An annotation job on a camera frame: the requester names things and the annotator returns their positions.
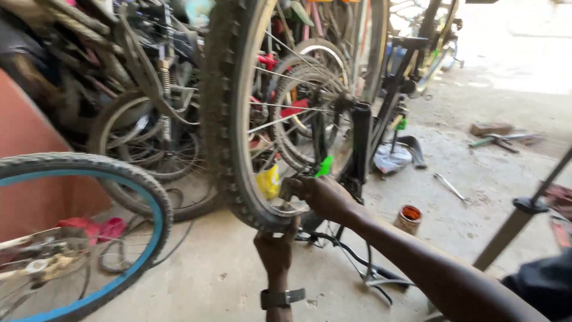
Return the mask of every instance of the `wooden block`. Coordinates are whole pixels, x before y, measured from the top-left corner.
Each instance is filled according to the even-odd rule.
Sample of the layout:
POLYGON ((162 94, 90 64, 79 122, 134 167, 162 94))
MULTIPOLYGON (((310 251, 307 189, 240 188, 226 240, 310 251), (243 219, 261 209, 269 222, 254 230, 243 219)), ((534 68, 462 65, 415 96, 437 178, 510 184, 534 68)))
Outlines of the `wooden block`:
POLYGON ((514 130, 514 126, 509 123, 473 123, 471 126, 471 134, 481 136, 485 134, 507 135, 514 130))

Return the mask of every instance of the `orange paint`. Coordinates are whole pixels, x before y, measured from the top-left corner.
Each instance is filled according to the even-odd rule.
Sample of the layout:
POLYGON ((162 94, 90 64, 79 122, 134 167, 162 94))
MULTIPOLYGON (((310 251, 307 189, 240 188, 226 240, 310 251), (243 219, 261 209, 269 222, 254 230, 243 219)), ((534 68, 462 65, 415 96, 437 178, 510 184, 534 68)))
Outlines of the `orange paint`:
POLYGON ((415 207, 405 206, 401 210, 401 213, 409 220, 417 220, 421 218, 421 212, 415 207))

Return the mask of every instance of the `green plastic part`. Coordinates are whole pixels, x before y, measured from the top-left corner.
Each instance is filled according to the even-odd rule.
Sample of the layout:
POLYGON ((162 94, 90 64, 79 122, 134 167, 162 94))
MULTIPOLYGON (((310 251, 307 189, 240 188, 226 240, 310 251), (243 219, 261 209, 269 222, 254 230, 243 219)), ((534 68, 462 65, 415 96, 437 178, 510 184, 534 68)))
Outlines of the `green plastic part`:
POLYGON ((315 177, 317 178, 321 175, 328 175, 329 169, 332 167, 332 163, 333 163, 333 155, 328 155, 322 161, 322 163, 320 163, 320 170, 318 170, 318 173, 315 175, 315 177))
POLYGON ((395 127, 395 129, 398 130, 403 130, 405 129, 405 127, 407 126, 407 119, 401 119, 401 121, 399 122, 399 124, 395 127))

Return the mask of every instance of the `hand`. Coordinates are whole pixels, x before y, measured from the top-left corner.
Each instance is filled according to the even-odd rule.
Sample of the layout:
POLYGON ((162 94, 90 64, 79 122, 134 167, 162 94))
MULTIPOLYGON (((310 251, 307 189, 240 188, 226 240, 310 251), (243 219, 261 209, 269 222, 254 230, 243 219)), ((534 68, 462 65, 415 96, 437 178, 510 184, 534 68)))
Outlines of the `hand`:
POLYGON ((292 186, 292 192, 321 218, 351 226, 357 219, 357 208, 361 207, 349 192, 330 176, 318 178, 301 176, 298 179, 285 178, 292 186))
POLYGON ((292 244, 298 235, 300 217, 292 219, 286 233, 279 238, 260 230, 254 237, 254 246, 268 273, 268 289, 283 292, 287 289, 288 270, 292 265, 292 244))

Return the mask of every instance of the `bicycle seat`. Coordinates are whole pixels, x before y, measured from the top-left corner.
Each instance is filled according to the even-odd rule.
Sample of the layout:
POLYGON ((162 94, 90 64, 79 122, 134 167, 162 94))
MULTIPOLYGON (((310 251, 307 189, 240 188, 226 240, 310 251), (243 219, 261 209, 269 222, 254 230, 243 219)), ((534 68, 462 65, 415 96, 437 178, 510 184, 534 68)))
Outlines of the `bicycle seat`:
POLYGON ((429 43, 429 39, 420 37, 393 37, 391 42, 393 47, 423 49, 429 43))

